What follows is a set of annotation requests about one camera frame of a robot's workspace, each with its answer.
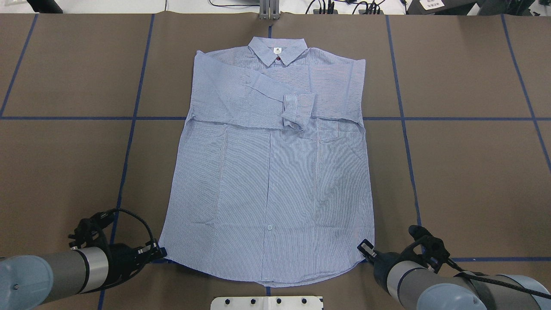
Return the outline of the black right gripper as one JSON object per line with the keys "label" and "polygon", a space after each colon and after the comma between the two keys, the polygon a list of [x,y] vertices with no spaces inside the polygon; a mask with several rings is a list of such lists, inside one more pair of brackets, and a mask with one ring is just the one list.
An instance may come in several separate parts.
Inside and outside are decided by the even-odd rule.
{"label": "black right gripper", "polygon": [[431,267],[433,272],[438,273],[450,261],[450,253],[443,240],[434,237],[426,228],[413,224],[409,226],[408,233],[414,242],[401,253],[378,251],[367,239],[357,246],[366,261],[374,266],[374,279],[385,291],[389,290],[387,280],[390,271],[398,263],[411,261],[425,269]]}

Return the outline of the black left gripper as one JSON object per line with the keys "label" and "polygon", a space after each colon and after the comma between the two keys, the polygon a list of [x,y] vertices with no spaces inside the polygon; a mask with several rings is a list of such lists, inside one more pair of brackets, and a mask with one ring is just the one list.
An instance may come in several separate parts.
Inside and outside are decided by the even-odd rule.
{"label": "black left gripper", "polygon": [[129,210],[122,213],[138,220],[149,236],[144,246],[130,247],[124,243],[110,244],[104,229],[114,224],[120,210],[98,212],[83,218],[73,233],[69,247],[84,261],[84,284],[79,293],[90,294],[124,284],[139,274],[147,264],[167,256],[167,250],[159,245],[146,221]]}

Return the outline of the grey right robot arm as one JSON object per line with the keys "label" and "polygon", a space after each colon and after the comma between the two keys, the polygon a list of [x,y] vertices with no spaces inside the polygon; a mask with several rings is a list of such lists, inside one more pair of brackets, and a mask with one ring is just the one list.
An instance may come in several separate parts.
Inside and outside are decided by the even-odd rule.
{"label": "grey right robot arm", "polygon": [[357,249],[378,285],[406,310],[548,310],[550,292],[521,275],[486,275],[461,268],[443,240],[426,228],[408,229],[413,243],[381,252],[364,239]]}

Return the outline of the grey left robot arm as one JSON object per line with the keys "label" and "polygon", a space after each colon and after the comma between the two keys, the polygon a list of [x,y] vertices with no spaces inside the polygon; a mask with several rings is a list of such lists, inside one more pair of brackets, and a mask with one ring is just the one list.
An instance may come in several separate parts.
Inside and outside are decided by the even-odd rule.
{"label": "grey left robot arm", "polygon": [[[144,246],[109,243],[104,229],[114,224],[120,212],[143,224],[149,236]],[[83,218],[68,237],[69,251],[1,259],[3,310],[31,310],[74,295],[108,290],[167,256],[167,250],[159,245],[145,220],[125,209],[110,209]]]}

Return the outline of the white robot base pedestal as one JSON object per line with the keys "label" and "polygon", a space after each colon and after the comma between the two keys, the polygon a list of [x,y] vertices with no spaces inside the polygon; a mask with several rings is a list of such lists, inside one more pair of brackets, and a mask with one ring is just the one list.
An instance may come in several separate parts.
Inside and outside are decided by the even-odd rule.
{"label": "white robot base pedestal", "polygon": [[211,310],[323,310],[318,296],[253,296],[215,298]]}

